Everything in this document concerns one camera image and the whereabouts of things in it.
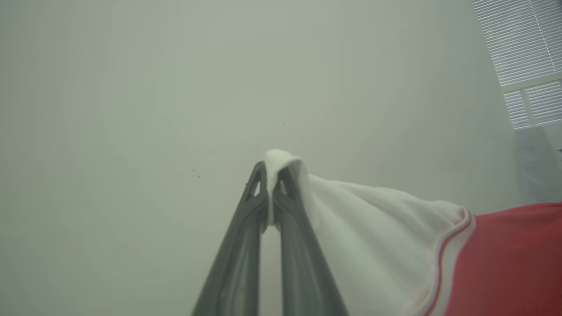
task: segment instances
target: window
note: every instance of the window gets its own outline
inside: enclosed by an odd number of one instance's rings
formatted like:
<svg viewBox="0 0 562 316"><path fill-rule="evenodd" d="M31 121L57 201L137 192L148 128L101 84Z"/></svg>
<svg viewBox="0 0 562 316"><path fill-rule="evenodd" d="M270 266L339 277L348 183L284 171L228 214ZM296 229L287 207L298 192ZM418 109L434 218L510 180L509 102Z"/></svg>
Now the window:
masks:
<svg viewBox="0 0 562 316"><path fill-rule="evenodd" d="M562 0L473 0L514 128L562 120Z"/></svg>

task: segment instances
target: red fabric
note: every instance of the red fabric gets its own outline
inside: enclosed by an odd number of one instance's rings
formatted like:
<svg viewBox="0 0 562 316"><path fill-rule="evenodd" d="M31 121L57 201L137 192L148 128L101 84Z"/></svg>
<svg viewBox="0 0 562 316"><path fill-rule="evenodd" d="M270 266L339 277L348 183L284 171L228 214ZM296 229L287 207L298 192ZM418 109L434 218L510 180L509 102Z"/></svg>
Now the red fabric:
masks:
<svg viewBox="0 0 562 316"><path fill-rule="evenodd" d="M446 316L562 315L562 203L476 217Z"/></svg>

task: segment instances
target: clothing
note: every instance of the clothing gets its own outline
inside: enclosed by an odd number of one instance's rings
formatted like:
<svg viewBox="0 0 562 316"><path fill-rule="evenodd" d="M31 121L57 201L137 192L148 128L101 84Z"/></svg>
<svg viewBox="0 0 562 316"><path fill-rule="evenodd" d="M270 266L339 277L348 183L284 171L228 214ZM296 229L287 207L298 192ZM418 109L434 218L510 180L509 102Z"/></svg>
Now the clothing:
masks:
<svg viewBox="0 0 562 316"><path fill-rule="evenodd" d="M476 217L447 316L562 315L562 203Z"/></svg>
<svg viewBox="0 0 562 316"><path fill-rule="evenodd" d="M467 209L321 179L284 151L268 151L264 161L270 197L277 172L289 167L350 315L445 310L455 259L475 227Z"/></svg>

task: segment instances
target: red stripe trim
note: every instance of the red stripe trim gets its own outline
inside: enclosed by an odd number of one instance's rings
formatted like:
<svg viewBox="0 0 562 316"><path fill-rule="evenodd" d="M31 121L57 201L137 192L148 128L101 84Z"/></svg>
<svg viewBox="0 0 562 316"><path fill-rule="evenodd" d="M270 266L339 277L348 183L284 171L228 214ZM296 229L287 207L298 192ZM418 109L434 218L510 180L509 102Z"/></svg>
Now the red stripe trim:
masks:
<svg viewBox="0 0 562 316"><path fill-rule="evenodd" d="M438 265L438 277L437 277L437 290L435 291L435 296L433 297L433 301L431 302L431 305L429 306L428 310L425 312L424 316L429 316L431 315L431 313L433 312L433 310L435 309L435 305L437 304L437 299L439 298L439 293L441 291L441 280L442 280L442 266L443 266L443 253L445 253L445 248L447 247L448 243L451 241L451 239L453 239L455 236L457 236L458 234L460 234L461 232L463 232L467 227L470 226L470 223L472 222L472 214L468 214L469 216L469 220L467 221L466 225L464 225L464 227L460 228L458 231L454 232L453 234L451 234L450 236L448 236L445 241L443 242L443 244L441 245L441 249L439 249L439 265Z"/></svg>

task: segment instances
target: white fabric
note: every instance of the white fabric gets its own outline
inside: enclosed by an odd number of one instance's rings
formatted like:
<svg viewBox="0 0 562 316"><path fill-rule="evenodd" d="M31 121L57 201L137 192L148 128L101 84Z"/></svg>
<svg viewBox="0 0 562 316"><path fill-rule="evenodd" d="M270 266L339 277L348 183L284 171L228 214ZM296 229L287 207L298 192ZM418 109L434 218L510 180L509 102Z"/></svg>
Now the white fabric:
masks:
<svg viewBox="0 0 562 316"><path fill-rule="evenodd" d="M394 189L321 179L281 150L268 151L265 164L270 197L277 172L289 167L350 315L444 312L448 292L438 290L440 280L450 291L456 257L474 229L470 212ZM269 211L271 224L271 205Z"/></svg>

